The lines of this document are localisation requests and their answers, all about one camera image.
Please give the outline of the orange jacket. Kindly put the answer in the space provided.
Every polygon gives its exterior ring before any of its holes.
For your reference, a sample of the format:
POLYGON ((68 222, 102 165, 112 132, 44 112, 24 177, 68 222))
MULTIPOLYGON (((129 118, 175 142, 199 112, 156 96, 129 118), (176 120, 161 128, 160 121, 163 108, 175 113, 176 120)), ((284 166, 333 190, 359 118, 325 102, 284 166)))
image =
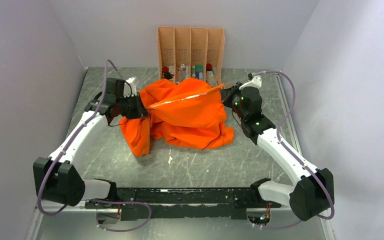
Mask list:
POLYGON ((120 130, 136 157, 150 152, 151 140, 198 150, 220 148, 234 139, 234 129, 225 124, 221 86, 188 78, 179 84, 160 79, 139 91, 149 116, 123 117, 120 130))

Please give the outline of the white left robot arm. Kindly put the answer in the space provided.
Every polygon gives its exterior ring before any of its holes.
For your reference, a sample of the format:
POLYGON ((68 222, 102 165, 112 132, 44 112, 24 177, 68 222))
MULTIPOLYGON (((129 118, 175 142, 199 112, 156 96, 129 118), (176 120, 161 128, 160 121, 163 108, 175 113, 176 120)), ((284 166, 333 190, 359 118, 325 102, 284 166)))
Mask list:
POLYGON ((73 207, 81 201, 98 199, 106 208, 118 203, 115 182, 83 179, 75 165, 114 118, 123 116, 130 120, 148 116, 137 91, 138 84, 136 77, 127 80, 108 78, 105 90, 86 105, 80 121, 64 142, 48 157, 37 158, 33 163, 33 175, 39 201, 73 207))

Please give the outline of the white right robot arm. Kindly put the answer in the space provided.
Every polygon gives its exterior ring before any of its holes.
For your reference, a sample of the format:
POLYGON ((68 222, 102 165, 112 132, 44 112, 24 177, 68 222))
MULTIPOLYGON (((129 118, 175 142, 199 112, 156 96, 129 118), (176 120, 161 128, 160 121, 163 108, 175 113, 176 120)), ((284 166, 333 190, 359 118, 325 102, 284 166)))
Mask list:
POLYGON ((277 183, 268 178, 253 184, 250 202, 262 207, 267 202, 290 207, 300 221, 322 217, 334 212, 334 176, 327 168, 318 168, 300 155, 262 113, 259 89, 236 83, 220 90, 221 102, 232 109, 240 120, 243 134, 267 152, 284 170, 291 184, 277 183))

